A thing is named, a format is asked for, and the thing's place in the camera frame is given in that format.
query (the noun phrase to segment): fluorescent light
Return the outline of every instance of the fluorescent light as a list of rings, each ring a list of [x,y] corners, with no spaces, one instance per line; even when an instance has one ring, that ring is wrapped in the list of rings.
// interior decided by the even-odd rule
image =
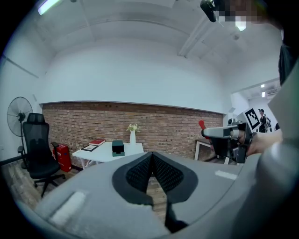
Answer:
[[[240,31],[244,31],[246,29],[246,22],[241,21],[241,17],[235,17],[235,26],[239,28]]]
[[[39,8],[38,13],[43,15],[46,11],[50,9],[55,3],[59,2],[60,0],[47,0],[45,1]]]

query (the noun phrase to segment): floor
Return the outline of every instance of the floor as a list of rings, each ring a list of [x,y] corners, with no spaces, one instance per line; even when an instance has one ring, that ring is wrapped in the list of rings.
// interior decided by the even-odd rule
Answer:
[[[224,163],[223,159],[214,159],[211,162],[214,163]],[[34,180],[29,176],[27,170],[21,168],[22,160],[4,165],[1,167],[4,178],[8,184],[8,187],[11,190],[11,193],[15,199],[21,200],[26,203],[31,209],[34,210],[36,205],[41,200],[41,193],[43,189],[43,183],[38,183],[38,187],[34,187]],[[56,174],[65,174],[66,179],[58,178],[55,182],[60,185],[63,184],[66,180],[75,176],[80,171],[72,169],[70,172],[65,173],[59,171]],[[55,186],[49,184],[45,195],[55,189]],[[163,192],[160,184],[156,178],[151,177],[148,184],[147,194],[153,198],[154,208],[153,211],[157,214],[159,219],[164,222],[166,215],[166,194]]]

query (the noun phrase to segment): white ceiling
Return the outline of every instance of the white ceiling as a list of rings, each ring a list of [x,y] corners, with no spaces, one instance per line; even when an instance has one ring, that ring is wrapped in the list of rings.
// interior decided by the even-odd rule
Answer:
[[[199,5],[200,0],[61,0],[42,16],[33,9],[27,22],[55,53],[103,38],[146,39],[219,70],[253,48],[263,46],[257,54],[264,56],[280,44],[280,32],[270,25],[240,32],[234,22],[211,23]]]
[[[251,87],[249,89],[243,90],[240,93],[246,99],[255,99],[255,98],[262,98],[262,92],[265,92],[265,97],[267,99],[271,99],[274,95],[280,90],[280,83],[279,79],[276,79],[272,82],[265,82],[265,87],[262,88],[261,85],[257,85],[255,87]]]

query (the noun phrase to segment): white vase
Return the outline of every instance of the white vase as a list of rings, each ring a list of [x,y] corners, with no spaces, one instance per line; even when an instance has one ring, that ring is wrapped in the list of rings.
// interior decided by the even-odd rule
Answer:
[[[131,130],[131,135],[130,135],[130,145],[135,145],[135,144],[136,144],[135,130]]]

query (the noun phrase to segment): red book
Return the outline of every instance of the red book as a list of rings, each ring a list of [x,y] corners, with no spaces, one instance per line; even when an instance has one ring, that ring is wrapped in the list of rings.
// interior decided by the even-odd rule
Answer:
[[[89,142],[89,145],[101,145],[105,142],[106,140],[93,140]]]

